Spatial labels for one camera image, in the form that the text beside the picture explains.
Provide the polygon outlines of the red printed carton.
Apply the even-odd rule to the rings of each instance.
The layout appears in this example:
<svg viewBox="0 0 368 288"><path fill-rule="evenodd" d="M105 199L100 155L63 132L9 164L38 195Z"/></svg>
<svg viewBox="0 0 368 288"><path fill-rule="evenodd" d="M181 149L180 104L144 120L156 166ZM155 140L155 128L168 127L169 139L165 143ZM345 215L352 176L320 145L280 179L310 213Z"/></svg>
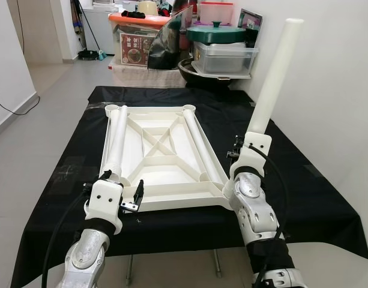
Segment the red printed carton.
<svg viewBox="0 0 368 288"><path fill-rule="evenodd" d="M120 64L146 67L153 36L120 33Z"/></svg>

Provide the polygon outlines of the beige pot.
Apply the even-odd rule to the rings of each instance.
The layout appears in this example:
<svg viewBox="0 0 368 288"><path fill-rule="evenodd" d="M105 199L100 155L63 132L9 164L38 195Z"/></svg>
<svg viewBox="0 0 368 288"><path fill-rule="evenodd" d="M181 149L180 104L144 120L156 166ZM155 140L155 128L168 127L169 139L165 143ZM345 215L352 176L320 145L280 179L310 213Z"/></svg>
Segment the beige pot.
<svg viewBox="0 0 368 288"><path fill-rule="evenodd" d="M146 16L158 16L158 3L154 0L143 0L137 3L137 11Z"/></svg>

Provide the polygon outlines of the clear storage box orange lid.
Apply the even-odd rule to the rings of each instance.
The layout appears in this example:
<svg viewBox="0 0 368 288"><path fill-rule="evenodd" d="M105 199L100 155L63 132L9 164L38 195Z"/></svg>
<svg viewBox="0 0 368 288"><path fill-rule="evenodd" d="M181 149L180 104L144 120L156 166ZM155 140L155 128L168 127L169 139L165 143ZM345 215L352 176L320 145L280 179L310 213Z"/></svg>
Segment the clear storage box orange lid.
<svg viewBox="0 0 368 288"><path fill-rule="evenodd" d="M155 38L162 26L169 20L170 17L164 16L145 16L141 19L140 17L123 16L121 12L110 14L109 21L112 22L115 39L115 60L120 64L120 33L148 35Z"/></svg>

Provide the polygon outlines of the grey metal folding table frame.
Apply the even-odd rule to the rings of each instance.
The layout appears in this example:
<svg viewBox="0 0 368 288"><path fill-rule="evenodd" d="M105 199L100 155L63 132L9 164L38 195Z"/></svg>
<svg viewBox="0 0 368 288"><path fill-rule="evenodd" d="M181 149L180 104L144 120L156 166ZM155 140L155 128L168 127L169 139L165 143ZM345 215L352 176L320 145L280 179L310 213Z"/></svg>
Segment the grey metal folding table frame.
<svg viewBox="0 0 368 288"><path fill-rule="evenodd" d="M134 263L134 254L129 255L128 263L126 267L126 272L124 274L124 285L131 286L133 282L133 263ZM211 250L211 257L214 264L215 277L220 279L223 277L222 264L220 264L220 256L219 251L217 249Z"/></svg>

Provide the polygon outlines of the black plastic bag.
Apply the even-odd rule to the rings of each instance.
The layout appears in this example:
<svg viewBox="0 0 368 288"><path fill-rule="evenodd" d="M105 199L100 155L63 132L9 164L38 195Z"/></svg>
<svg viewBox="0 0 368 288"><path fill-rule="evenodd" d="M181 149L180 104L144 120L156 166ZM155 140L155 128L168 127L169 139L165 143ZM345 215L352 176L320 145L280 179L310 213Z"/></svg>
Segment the black plastic bag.
<svg viewBox="0 0 368 288"><path fill-rule="evenodd" d="M178 66L183 46L189 43L186 31L192 27L196 5L187 6L162 26L148 53L148 69L173 70Z"/></svg>

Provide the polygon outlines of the clear plastic container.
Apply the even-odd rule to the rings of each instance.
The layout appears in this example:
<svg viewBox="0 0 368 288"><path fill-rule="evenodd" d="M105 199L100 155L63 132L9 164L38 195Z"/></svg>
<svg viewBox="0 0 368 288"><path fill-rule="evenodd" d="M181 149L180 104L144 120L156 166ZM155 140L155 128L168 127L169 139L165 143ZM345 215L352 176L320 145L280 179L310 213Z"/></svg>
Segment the clear plastic container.
<svg viewBox="0 0 368 288"><path fill-rule="evenodd" d="M203 77L249 79L259 50L244 43L206 44L195 42L192 66Z"/></svg>

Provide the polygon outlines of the dark green round pot lid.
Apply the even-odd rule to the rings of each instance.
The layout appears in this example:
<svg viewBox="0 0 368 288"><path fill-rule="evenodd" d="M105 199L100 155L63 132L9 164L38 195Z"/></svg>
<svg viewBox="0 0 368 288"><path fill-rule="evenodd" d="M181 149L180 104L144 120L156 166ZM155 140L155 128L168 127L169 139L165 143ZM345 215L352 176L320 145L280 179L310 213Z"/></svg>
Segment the dark green round pot lid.
<svg viewBox="0 0 368 288"><path fill-rule="evenodd" d="M222 26L220 21L214 21L208 26L192 26L187 28L187 39L204 44L231 44L245 42L246 30L232 26Z"/></svg>

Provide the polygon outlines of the white towel cloth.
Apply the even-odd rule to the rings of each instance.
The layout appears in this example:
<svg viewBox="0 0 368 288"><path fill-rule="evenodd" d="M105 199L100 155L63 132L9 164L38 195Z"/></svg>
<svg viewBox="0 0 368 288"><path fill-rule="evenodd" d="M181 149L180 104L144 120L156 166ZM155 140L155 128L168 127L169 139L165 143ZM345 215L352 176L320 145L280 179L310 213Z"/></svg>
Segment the white towel cloth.
<svg viewBox="0 0 368 288"><path fill-rule="evenodd" d="M109 66L115 86L134 88L184 88L186 80L178 70L150 70L140 66Z"/></svg>

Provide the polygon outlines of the pink plastic container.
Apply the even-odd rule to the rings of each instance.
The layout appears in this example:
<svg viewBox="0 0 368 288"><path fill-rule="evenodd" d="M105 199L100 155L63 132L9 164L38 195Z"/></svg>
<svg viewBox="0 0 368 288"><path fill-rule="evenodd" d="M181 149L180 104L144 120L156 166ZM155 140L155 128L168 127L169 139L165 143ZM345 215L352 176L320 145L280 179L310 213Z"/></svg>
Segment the pink plastic container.
<svg viewBox="0 0 368 288"><path fill-rule="evenodd" d="M201 25L231 26L234 19L234 4L231 2L201 2L198 4L198 22Z"/></svg>

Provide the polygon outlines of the black round wok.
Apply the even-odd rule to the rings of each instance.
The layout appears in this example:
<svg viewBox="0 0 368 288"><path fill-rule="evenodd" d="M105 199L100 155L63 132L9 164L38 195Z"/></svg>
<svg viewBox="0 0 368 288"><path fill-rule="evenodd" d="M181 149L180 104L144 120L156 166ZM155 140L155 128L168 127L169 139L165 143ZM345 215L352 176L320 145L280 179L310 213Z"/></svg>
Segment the black round wok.
<svg viewBox="0 0 368 288"><path fill-rule="evenodd" d="M199 74L192 66L192 58L187 58L179 61L178 71L183 77L185 88L203 89L206 91L217 92L217 91L230 91L231 85L241 82L247 79L231 79L230 77L206 77L205 75Z"/></svg>

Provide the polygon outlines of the white plastic children table top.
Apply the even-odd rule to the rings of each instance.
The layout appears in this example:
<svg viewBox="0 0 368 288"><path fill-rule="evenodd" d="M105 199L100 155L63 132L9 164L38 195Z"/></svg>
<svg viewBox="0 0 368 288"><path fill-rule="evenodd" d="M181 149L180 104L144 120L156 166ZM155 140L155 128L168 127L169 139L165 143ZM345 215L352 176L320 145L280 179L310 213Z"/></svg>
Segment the white plastic children table top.
<svg viewBox="0 0 368 288"><path fill-rule="evenodd" d="M124 199L132 199L138 181L143 180L142 212L204 206L231 209L223 192L228 176L199 123L224 184L210 181L182 107L128 107L121 176L112 172L110 178L123 185Z"/></svg>

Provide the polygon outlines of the white appliance cabinet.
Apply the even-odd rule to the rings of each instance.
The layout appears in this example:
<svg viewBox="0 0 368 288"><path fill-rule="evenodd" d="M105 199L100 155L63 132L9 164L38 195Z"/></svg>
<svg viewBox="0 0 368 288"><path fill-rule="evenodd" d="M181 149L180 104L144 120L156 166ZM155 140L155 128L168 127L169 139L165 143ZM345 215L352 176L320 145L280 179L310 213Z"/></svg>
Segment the white appliance cabinet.
<svg viewBox="0 0 368 288"><path fill-rule="evenodd" d="M109 16L125 10L134 11L137 3L137 0L80 0L84 13L82 24L87 49L96 52L102 50L105 54L113 56L115 39Z"/></svg>

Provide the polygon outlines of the teal head floor mop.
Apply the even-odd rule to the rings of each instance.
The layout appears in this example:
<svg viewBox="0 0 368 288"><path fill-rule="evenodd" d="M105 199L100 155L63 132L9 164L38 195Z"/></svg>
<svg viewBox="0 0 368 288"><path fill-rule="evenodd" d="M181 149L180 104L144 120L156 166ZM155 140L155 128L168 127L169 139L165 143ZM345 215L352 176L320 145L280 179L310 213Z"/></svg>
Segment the teal head floor mop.
<svg viewBox="0 0 368 288"><path fill-rule="evenodd" d="M95 31L91 27L88 16L85 15L82 3L80 3L80 0L71 0L71 2L74 4L77 21L80 23L80 27L83 28L86 39L85 47L77 53L77 58L84 61L103 61L107 57L107 54L101 49L98 43L98 38L95 36Z"/></svg>

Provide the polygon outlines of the black tablecloth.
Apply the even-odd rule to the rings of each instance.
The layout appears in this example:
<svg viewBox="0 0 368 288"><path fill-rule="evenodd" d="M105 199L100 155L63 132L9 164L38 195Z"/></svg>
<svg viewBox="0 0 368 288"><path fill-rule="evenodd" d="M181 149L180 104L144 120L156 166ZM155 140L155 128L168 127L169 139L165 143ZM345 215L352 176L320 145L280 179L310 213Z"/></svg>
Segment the black tablecloth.
<svg viewBox="0 0 368 288"><path fill-rule="evenodd" d="M212 143L222 168L234 137L247 128L252 105L244 91L212 92L197 88L126 88L97 86L88 106L22 233L10 288L23 288L41 275L42 266L60 265L80 230L84 214L71 211L47 249L52 231L85 183L95 181L107 127L104 107L194 105L196 116ZM359 214L322 176L304 154L270 123L269 159L277 164L289 189L288 242L326 242L368 259ZM242 239L234 214L225 208L187 208L134 214L123 221L121 233L110 240L111 257L138 253L167 253L240 247Z"/></svg>

